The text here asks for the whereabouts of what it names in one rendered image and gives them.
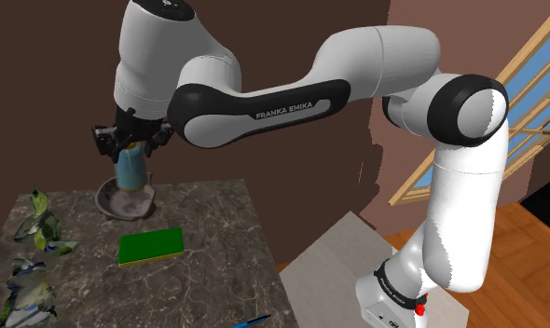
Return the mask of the wooden frame window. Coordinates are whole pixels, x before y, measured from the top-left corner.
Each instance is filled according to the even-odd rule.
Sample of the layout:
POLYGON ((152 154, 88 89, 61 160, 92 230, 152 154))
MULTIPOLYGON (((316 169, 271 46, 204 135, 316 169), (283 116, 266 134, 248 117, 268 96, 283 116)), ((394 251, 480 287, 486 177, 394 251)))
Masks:
POLYGON ((512 113, 502 205, 550 179, 531 172, 550 143, 550 0, 391 0, 389 22, 436 33, 442 72, 489 75, 506 86, 512 113))

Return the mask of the grey bowl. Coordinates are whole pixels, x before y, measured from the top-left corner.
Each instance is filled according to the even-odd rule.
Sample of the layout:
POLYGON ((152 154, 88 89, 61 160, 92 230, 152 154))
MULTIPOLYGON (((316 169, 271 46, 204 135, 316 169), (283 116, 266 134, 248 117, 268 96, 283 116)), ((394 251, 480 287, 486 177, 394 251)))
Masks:
POLYGON ((147 219, 156 210, 156 189, 152 185, 153 174, 147 174, 146 185, 135 192, 122 191, 117 186, 117 179, 111 178, 104 182, 95 195, 98 210, 107 219, 119 221, 135 221, 147 219))

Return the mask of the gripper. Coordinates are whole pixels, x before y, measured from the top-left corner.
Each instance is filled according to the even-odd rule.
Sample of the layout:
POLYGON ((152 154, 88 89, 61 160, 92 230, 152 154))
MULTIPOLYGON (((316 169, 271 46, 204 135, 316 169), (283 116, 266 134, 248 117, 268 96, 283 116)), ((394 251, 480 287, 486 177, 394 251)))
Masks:
POLYGON ((92 138, 101 156, 108 156, 113 163, 118 162, 120 148, 128 137, 132 136, 132 142, 144 141, 144 155, 151 157, 152 153, 161 146, 165 146, 174 129, 170 123, 162 123, 162 119, 142 119, 134 116, 135 110, 129 108, 122 110, 119 106, 116 110, 115 126, 93 126, 92 138))

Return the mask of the blue pen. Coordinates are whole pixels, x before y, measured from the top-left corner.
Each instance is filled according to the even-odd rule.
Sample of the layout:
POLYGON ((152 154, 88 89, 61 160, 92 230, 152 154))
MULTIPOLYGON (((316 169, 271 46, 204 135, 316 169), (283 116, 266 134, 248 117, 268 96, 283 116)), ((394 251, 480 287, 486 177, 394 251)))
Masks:
POLYGON ((241 323, 239 323, 239 324, 233 325, 233 326, 231 326, 230 328, 245 328, 245 327, 247 327, 247 326, 257 324, 257 323, 259 323, 259 322, 261 322, 261 321, 265 321, 265 320, 268 319, 269 317, 271 317, 270 314, 268 314, 268 315, 263 315, 263 316, 256 317, 256 318, 253 318, 253 319, 251 319, 251 320, 248 320, 248 321, 241 322, 241 323))

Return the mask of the marble top table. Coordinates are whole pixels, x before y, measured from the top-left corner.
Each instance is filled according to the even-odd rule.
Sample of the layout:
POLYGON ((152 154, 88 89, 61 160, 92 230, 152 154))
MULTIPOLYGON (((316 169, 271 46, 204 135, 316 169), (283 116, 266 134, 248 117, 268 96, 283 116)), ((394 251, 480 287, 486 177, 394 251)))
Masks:
POLYGON ((32 328, 230 328, 268 314, 251 328, 299 328, 243 181, 160 184, 154 214, 133 222, 105 218, 94 197, 51 194, 64 238, 78 242, 62 257, 13 240, 32 212, 17 198, 0 232, 0 311, 12 261, 26 254, 45 263, 56 294, 57 320, 32 328), (118 266, 121 236, 177 226, 181 256, 118 266))

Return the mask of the green sponge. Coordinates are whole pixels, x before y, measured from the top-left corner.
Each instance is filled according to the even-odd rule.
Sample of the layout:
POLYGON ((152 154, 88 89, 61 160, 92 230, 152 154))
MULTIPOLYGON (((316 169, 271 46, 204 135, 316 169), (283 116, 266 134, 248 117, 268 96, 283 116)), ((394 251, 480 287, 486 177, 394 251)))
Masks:
POLYGON ((119 267, 180 256, 184 252, 181 227, 121 236, 117 254, 119 267))

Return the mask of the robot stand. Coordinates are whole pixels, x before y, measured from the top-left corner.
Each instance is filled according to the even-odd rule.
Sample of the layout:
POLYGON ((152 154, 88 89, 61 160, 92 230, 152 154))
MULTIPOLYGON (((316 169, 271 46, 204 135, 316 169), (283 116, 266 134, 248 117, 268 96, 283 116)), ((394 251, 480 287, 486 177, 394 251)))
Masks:
POLYGON ((391 245, 348 212, 283 272, 299 328, 466 328, 446 294, 486 277, 493 215, 471 226, 457 205, 432 205, 406 244, 391 245))

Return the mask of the crumpled white blue thing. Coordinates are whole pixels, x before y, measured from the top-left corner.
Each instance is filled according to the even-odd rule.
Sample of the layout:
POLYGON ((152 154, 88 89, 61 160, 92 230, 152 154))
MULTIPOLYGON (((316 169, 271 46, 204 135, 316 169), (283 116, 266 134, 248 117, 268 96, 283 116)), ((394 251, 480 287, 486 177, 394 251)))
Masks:
POLYGON ((32 262, 24 255, 16 257, 7 288, 10 295, 0 311, 0 328, 27 328, 57 320, 56 294, 43 262, 32 262))

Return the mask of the green leafy plant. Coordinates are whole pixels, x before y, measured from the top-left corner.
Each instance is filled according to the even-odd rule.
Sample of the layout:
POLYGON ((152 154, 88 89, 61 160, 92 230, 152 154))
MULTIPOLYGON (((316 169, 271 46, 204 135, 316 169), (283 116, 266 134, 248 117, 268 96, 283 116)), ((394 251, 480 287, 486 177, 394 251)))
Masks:
POLYGON ((32 237, 34 246, 39 251, 54 256, 71 253, 78 242, 62 239, 62 221, 49 209, 48 195, 35 186, 29 199, 34 207, 34 214, 20 225, 13 240, 23 243, 32 237))

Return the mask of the blue cup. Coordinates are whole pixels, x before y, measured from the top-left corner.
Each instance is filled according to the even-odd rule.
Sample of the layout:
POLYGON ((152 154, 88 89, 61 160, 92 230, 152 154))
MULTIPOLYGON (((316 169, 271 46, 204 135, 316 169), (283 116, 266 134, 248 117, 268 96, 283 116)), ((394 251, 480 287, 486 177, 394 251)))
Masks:
POLYGON ((115 166, 117 186, 126 192, 141 190, 147 183, 144 152, 141 143, 131 143, 121 150, 115 166))

